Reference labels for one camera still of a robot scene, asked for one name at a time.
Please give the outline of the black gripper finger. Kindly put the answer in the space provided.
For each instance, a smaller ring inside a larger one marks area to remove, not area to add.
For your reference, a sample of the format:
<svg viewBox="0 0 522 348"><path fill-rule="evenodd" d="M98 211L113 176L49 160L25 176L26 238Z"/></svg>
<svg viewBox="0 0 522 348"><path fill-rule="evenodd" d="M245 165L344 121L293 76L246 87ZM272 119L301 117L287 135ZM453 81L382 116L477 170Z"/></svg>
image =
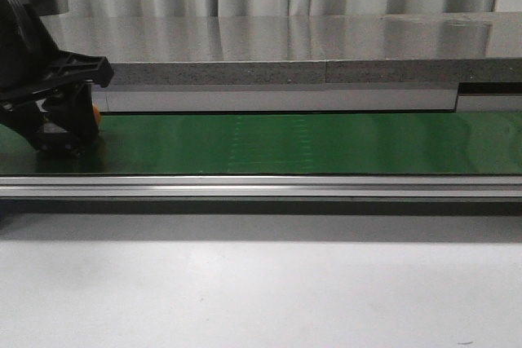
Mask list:
<svg viewBox="0 0 522 348"><path fill-rule="evenodd" d="M44 153L79 153L96 141L90 81L40 97L1 102L1 124Z"/></svg>

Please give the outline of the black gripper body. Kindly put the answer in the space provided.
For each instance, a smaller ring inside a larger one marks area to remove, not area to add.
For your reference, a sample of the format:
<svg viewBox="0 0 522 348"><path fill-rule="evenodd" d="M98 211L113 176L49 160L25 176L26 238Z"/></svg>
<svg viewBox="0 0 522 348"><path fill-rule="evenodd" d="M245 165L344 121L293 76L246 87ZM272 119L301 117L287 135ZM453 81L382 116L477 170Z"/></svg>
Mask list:
<svg viewBox="0 0 522 348"><path fill-rule="evenodd" d="M1 102L86 81L108 86L114 75L108 59L62 51L37 13L38 2L1 0Z"/></svg>

